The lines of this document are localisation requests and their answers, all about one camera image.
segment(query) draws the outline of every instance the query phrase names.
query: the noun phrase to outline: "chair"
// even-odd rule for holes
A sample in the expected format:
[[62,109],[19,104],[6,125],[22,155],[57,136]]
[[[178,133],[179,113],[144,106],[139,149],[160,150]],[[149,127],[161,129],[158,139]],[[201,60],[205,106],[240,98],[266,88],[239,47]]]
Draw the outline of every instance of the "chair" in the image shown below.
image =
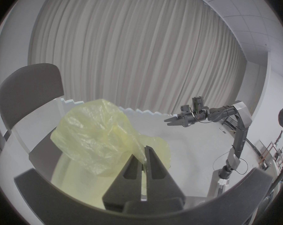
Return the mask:
[[22,67],[0,86],[0,113],[6,127],[47,180],[61,155],[50,135],[65,114],[57,99],[63,95],[60,72],[47,63]]

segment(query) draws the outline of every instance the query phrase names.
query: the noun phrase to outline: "curtain fold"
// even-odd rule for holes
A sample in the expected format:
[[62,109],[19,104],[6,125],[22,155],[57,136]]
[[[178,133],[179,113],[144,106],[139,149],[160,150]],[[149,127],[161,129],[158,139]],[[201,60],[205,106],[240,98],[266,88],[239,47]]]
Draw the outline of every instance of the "curtain fold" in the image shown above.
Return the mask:
[[55,64],[65,98],[177,113],[233,102],[246,59],[202,0],[47,0],[29,63]]

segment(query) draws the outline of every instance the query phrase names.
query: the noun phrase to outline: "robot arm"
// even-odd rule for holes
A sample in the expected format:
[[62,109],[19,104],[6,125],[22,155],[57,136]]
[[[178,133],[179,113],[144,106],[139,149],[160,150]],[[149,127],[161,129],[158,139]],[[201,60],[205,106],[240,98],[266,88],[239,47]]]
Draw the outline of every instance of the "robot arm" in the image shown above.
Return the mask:
[[237,117],[238,125],[236,128],[235,139],[232,148],[230,149],[226,165],[220,170],[219,177],[228,179],[231,172],[236,170],[240,164],[241,152],[244,148],[249,126],[252,122],[251,114],[247,106],[241,102],[236,101],[232,106],[223,106],[220,108],[211,108],[203,106],[203,98],[195,97],[193,101],[193,110],[189,105],[181,106],[182,113],[177,117],[165,120],[169,122],[168,126],[182,125],[188,127],[196,122],[209,120],[211,122],[218,122],[222,118],[230,115]]

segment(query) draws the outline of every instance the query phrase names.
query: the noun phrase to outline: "yellow plastic bag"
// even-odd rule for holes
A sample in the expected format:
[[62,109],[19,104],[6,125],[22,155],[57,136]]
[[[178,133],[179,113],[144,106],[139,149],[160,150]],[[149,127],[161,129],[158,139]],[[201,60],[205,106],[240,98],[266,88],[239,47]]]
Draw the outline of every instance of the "yellow plastic bag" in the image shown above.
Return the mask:
[[167,169],[170,167],[167,142],[138,133],[127,116],[104,99],[72,108],[59,122],[51,140],[69,158],[97,176],[114,176],[131,154],[145,164],[146,145],[153,147]]

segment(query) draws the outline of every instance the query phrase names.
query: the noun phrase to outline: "ceiling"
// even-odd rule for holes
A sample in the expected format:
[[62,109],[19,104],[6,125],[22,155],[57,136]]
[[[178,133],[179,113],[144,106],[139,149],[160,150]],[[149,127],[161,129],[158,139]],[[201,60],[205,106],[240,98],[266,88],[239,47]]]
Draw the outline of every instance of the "ceiling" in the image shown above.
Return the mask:
[[283,76],[283,26],[264,0],[204,0],[228,24],[249,62]]

